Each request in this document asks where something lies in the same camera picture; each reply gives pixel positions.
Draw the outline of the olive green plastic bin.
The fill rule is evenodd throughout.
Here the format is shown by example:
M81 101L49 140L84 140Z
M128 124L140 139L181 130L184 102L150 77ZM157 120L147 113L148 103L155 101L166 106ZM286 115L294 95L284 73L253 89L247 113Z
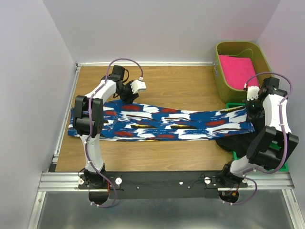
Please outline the olive green plastic bin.
M246 81L249 81L247 86L261 86L270 74L251 77L270 71L262 50L253 42L220 42L215 47L213 75L219 97L225 104L241 103L246 98Z

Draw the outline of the black garment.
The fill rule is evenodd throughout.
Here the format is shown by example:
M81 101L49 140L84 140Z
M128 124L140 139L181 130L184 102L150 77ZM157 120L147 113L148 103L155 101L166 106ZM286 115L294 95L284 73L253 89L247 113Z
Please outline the black garment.
M265 126L262 118L252 120L251 123L254 126L254 132L240 135L231 135L216 139L217 145L225 151L236 152L239 158L244 157L247 153L249 145Z

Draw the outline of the blue white red patterned pants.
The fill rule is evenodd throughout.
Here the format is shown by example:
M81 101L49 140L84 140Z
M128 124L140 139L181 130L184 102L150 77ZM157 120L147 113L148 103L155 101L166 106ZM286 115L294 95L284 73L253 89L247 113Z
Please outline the blue white red patterned pants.
M101 140L196 141L254 132L245 106L216 111L178 110L148 104L104 103Z

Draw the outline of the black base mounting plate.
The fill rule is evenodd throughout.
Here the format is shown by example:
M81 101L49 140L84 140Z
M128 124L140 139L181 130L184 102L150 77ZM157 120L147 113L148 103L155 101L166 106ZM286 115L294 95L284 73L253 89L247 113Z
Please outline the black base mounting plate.
M109 172L103 176L87 170L79 176L79 189L89 190L89 199L224 198L236 201L232 191L247 187L241 178L222 171Z

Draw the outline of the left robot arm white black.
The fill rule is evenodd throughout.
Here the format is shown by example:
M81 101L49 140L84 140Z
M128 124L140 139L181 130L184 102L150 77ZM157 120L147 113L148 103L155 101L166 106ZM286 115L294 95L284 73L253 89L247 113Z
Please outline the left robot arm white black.
M118 94L124 104L130 104L139 97L139 91L146 89L142 69L139 79L128 83L123 80L125 71L122 66L115 65L111 73L106 71L106 75L90 93L75 98L72 126L76 129L85 152L84 181L94 188L102 188L109 182L102 173L104 161L100 149L104 103L111 95Z

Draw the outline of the pink folded cloth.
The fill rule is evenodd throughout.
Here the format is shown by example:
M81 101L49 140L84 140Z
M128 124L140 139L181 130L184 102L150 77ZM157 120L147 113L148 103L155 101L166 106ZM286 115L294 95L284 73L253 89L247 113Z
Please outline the pink folded cloth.
M236 90L243 90L247 80L256 74L250 58L219 55L219 62L225 82Z

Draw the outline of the aluminium frame rail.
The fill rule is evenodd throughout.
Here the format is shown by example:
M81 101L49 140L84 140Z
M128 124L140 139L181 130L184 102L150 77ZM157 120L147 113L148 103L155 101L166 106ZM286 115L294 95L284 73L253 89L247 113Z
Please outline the aluminium frame rail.
M246 204L219 199L121 200L113 208L91 207L76 173L43 173L30 229L299 229L302 218L287 173L257 176L259 190Z

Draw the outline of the green plastic tray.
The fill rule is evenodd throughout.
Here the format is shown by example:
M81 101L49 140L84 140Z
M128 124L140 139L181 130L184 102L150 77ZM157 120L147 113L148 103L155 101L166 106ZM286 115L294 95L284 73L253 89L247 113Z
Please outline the green plastic tray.
M227 103L226 104L226 108L235 108L235 107L239 107L239 106L245 106L245 104L243 104L243 103ZM279 145L277 145L275 142L272 142L270 144L270 147L272 149L276 149L276 150L281 149L281 147ZM238 160L239 159L239 157L237 156L235 151L233 151L232 154L233 154L233 160ZM289 171L289 167L288 167L287 163L285 163L282 166L282 168L279 169L279 172L288 172L288 171Z

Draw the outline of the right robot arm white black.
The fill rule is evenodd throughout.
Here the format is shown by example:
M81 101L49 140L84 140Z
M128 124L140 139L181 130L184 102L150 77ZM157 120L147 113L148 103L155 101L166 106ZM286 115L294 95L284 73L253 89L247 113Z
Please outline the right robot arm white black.
M272 174L283 167L299 143L289 127L286 105L291 92L279 89L278 74L271 73L261 87L244 84L249 121L264 121L246 155L224 165L218 181L225 187L241 184L251 172Z

